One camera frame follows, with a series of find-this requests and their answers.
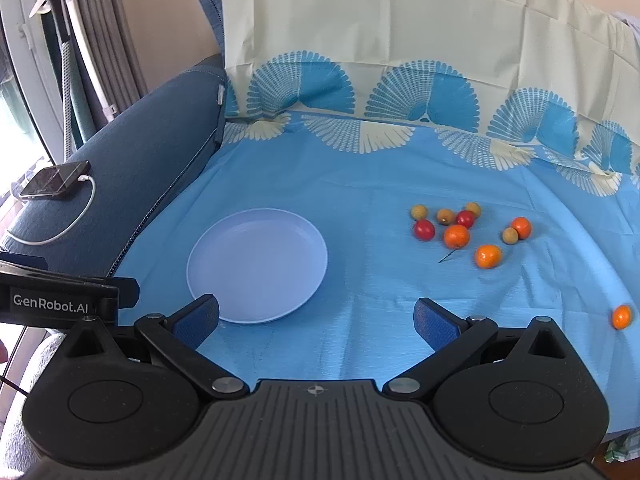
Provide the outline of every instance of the crosshair logo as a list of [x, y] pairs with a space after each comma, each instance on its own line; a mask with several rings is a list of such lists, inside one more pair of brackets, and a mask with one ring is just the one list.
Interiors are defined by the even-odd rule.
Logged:
[[323, 394], [326, 391], [326, 388], [323, 388], [320, 384], [314, 384], [306, 390], [314, 397], [317, 397], [318, 395]]

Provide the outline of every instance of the phone screen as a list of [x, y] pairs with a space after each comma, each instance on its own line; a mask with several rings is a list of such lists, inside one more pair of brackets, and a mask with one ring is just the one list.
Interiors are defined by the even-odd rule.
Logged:
[[43, 168], [24, 187], [20, 196], [34, 198], [62, 195], [86, 172], [88, 166], [87, 161], [82, 161]]

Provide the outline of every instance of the charging cable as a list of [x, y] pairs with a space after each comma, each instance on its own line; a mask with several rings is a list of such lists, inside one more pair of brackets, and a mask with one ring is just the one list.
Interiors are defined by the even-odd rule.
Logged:
[[82, 209], [82, 212], [78, 215], [78, 218], [76, 218], [73, 222], [71, 222], [71, 225], [69, 227], [67, 227], [64, 231], [62, 231], [61, 233], [55, 235], [54, 237], [49, 238], [48, 240], [43, 240], [41, 242], [29, 242], [27, 240], [22, 240], [21, 238], [18, 238], [14, 234], [11, 234], [9, 231], [5, 231], [4, 234], [6, 234], [9, 238], [12, 238], [16, 242], [19, 242], [19, 243], [25, 244], [25, 245], [31, 245], [31, 246], [47, 245], [47, 244], [50, 244], [51, 242], [55, 242], [58, 238], [63, 237], [69, 231], [71, 231], [71, 229], [73, 229], [76, 226], [76, 224], [80, 221], [80, 219], [84, 216], [84, 214], [87, 211], [89, 211], [89, 206], [91, 205], [91, 202], [94, 201], [94, 196], [95, 196], [95, 180], [94, 180], [94, 178], [92, 176], [89, 176], [89, 175], [80, 175], [78, 177], [78, 182], [86, 182], [87, 180], [91, 183], [91, 196], [89, 197], [89, 202], [86, 203], [86, 206], [84, 206], [84, 209]]

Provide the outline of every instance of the plate rim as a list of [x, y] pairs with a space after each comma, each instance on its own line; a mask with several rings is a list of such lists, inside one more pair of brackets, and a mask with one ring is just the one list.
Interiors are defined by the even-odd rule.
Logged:
[[207, 233], [209, 231], [211, 231], [215, 226], [217, 226], [218, 224], [222, 223], [223, 221], [225, 221], [225, 220], [227, 220], [229, 218], [232, 218], [234, 216], [239, 216], [239, 215], [242, 215], [242, 214], [245, 214], [245, 213], [249, 213], [249, 212], [253, 212], [253, 211], [277, 211], [279, 213], [285, 213], [287, 215], [295, 216], [295, 217], [301, 219], [305, 224], [309, 225], [309, 227], [311, 227], [312, 231], [314, 231], [318, 235], [318, 237], [320, 238], [320, 241], [322, 242], [322, 256], [323, 256], [323, 259], [324, 259], [324, 264], [322, 264], [321, 277], [320, 277], [320, 280], [319, 280], [318, 284], [314, 287], [314, 290], [311, 292], [311, 294], [308, 296], [308, 298], [306, 298], [299, 305], [293, 307], [290, 310], [287, 310], [286, 312], [284, 312], [282, 314], [278, 314], [277, 316], [273, 316], [273, 317], [269, 317], [269, 318], [261, 319], [261, 320], [257, 320], [257, 321], [237, 321], [237, 320], [228, 319], [226, 317], [220, 316], [220, 311], [218, 311], [218, 313], [219, 313], [218, 315], [219, 315], [220, 321], [226, 321], [226, 322], [235, 323], [235, 324], [253, 325], [253, 324], [268, 323], [270, 321], [275, 321], [277, 319], [281, 319], [281, 318], [283, 318], [285, 316], [288, 316], [293, 311], [299, 309], [307, 301], [309, 301], [311, 299], [311, 297], [316, 293], [316, 291], [318, 290], [318, 288], [322, 284], [322, 281], [324, 280], [324, 277], [326, 276], [326, 270], [327, 270], [327, 267], [328, 267], [328, 264], [329, 264], [329, 254], [328, 254], [328, 250], [326, 248], [326, 241], [324, 240], [324, 237], [322, 236], [322, 233], [320, 232], [320, 230], [313, 224], [313, 222], [311, 222], [310, 220], [306, 219], [302, 215], [299, 215], [298, 213], [294, 213], [293, 211], [288, 211], [286, 209], [280, 209], [280, 208], [277, 208], [277, 207], [252, 207], [252, 208], [249, 208], [249, 209], [243, 209], [242, 211], [236, 211], [235, 213], [231, 213], [231, 214], [221, 218], [220, 220], [218, 220], [214, 224], [210, 225], [210, 227], [207, 228], [206, 231], [204, 231], [200, 235], [198, 240], [196, 240], [196, 243], [194, 243], [193, 247], [191, 248], [191, 251], [189, 251], [189, 256], [187, 258], [187, 265], [186, 265], [186, 269], [185, 269], [186, 270], [185, 274], [186, 274], [186, 279], [187, 279], [187, 288], [189, 289], [189, 293], [191, 294], [191, 297], [194, 300], [196, 300], [197, 298], [195, 297], [195, 295], [193, 293], [193, 288], [191, 287], [191, 282], [190, 282], [190, 279], [189, 279], [189, 268], [190, 268], [190, 264], [191, 264], [191, 257], [193, 256], [193, 251], [198, 246], [200, 241], [207, 235]]

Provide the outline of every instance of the gray ridged panel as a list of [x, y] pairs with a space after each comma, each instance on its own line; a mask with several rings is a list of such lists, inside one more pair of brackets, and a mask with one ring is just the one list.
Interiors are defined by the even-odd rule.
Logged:
[[249, 397], [213, 404], [165, 455], [119, 470], [44, 460], [24, 480], [602, 480], [586, 463], [517, 473], [453, 449], [415, 402], [381, 396], [371, 381], [262, 381]]

